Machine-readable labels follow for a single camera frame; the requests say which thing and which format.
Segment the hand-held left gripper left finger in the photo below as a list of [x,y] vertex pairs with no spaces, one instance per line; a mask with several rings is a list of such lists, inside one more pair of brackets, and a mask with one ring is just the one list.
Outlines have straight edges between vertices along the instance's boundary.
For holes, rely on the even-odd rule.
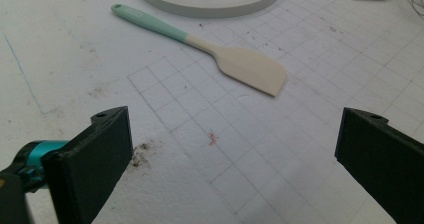
[[133,155],[128,108],[91,117],[91,125],[41,158],[60,224],[91,224]]

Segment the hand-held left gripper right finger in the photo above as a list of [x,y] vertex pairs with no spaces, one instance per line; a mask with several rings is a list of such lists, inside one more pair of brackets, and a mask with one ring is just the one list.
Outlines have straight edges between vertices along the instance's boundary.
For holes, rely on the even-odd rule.
[[424,144],[363,110],[343,110],[337,161],[397,224],[424,224]]

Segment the white foam mat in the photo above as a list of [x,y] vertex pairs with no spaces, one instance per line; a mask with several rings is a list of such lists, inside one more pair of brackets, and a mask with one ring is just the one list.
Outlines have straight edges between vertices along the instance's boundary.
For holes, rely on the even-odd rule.
[[337,162],[345,108],[424,143],[424,19],[408,0],[278,0],[234,19],[159,18],[260,51],[270,97],[207,54],[112,13],[144,0],[0,0],[0,170],[127,106],[135,154],[95,224],[395,224]]

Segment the mint-handled cream spatula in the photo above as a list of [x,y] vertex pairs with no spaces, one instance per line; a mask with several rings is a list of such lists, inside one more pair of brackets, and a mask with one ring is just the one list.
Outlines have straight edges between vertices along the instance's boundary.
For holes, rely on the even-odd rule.
[[222,73],[271,96],[277,96],[287,80],[285,68],[264,54],[245,48],[211,44],[127,5],[114,4],[111,10],[135,25],[208,53],[215,59]]

